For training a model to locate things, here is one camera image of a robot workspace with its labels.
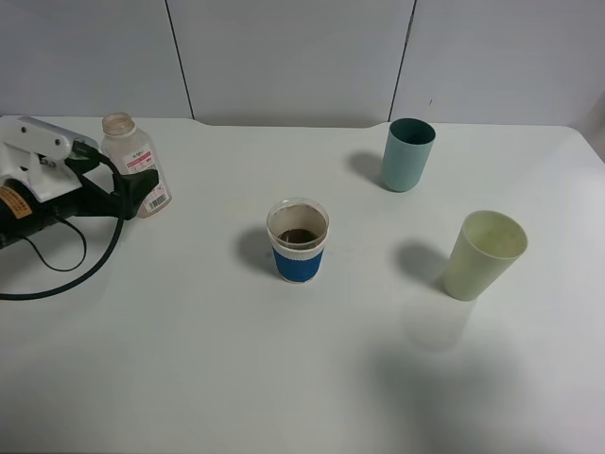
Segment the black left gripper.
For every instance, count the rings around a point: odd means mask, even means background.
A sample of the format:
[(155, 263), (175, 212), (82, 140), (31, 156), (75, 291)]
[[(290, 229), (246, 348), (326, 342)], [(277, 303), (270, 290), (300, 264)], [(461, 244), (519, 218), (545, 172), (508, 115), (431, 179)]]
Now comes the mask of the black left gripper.
[(111, 193), (84, 176), (80, 182), (82, 187), (41, 202), (23, 183), (5, 181), (1, 185), (1, 248), (70, 217), (130, 220), (159, 183), (159, 172), (148, 169), (135, 174), (113, 174)]

